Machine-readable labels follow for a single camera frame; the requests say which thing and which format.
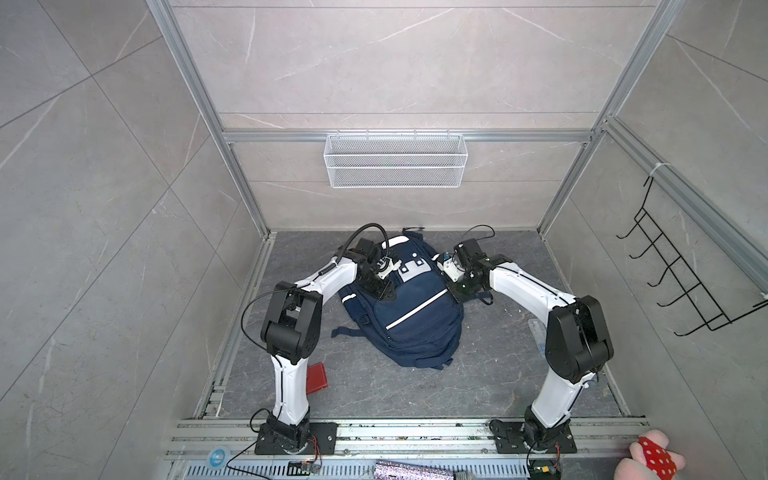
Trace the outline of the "clear plastic ruler case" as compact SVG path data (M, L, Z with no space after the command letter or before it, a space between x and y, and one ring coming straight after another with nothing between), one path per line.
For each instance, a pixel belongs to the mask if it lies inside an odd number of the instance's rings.
M528 320L528 327L540 356L544 358L546 355L546 326L539 319L531 318Z

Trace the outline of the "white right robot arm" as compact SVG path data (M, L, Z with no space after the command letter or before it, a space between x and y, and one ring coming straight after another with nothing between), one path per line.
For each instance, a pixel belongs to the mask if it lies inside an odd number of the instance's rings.
M524 307L542 325L548 372L526 408L521 435L532 451L555 447L568 432L578 397L614 356L599 301L558 290L504 255L487 255L476 239L457 244L436 262L458 302L496 292Z

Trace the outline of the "red wallet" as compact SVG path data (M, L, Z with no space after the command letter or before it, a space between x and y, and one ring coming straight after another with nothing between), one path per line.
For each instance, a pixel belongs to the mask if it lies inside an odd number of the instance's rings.
M315 363L307 368L306 393L314 394L329 386L326 369L323 363Z

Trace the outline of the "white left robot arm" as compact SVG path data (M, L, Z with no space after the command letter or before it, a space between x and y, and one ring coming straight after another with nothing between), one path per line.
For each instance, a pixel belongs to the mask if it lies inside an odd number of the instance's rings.
M307 446L316 452L307 398L308 359L321 332L325 302L357 280L372 280L384 288L388 275L399 266L390 254L391 240L362 239L354 248L346 241L322 268L297 282L282 281L269 293L260 341L274 372L274 406L259 428L256 447L275 446L296 454Z

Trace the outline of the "navy blue student backpack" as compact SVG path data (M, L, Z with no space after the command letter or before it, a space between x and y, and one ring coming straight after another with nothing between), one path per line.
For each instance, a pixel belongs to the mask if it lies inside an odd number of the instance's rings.
M450 365L460 344L464 308L438 269L442 255L421 233L408 229L378 246L362 239L354 250L375 260L389 254L400 265L383 279L365 268L340 289L357 327L338 327L331 336L364 337L402 367L441 370Z

